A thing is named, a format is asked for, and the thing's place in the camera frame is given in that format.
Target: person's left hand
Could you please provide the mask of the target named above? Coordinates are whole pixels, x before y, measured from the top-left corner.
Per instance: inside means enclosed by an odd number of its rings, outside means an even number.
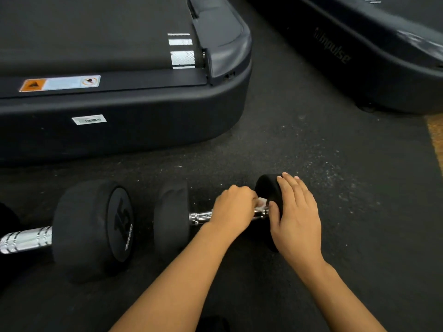
[[[258,203],[255,191],[232,185],[216,199],[210,223],[233,241],[251,223]]]

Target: treadmill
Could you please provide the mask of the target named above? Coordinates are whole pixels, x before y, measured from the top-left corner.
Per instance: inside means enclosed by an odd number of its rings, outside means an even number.
[[[0,0],[0,166],[214,138],[251,46],[227,0]]]
[[[249,0],[363,108],[443,112],[443,0]]]

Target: dumbbell handle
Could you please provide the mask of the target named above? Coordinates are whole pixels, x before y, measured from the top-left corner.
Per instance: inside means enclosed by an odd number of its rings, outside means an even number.
[[[264,219],[269,215],[269,208],[265,207],[264,209],[256,208],[254,210],[254,217],[252,220]],[[197,226],[201,223],[207,223],[212,217],[212,211],[203,212],[203,213],[190,213],[189,221],[192,226]]]
[[[12,254],[52,245],[52,226],[14,232],[0,238],[0,253]]]

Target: wooden floor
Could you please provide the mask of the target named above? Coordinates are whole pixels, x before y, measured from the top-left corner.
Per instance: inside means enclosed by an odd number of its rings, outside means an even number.
[[[434,144],[435,153],[440,163],[443,173],[443,114],[426,117],[428,121],[429,133]]]

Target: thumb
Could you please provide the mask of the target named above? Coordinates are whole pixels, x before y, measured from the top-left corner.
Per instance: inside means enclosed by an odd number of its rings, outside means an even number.
[[[271,231],[277,231],[280,228],[280,210],[275,201],[269,202],[269,221],[271,223]]]

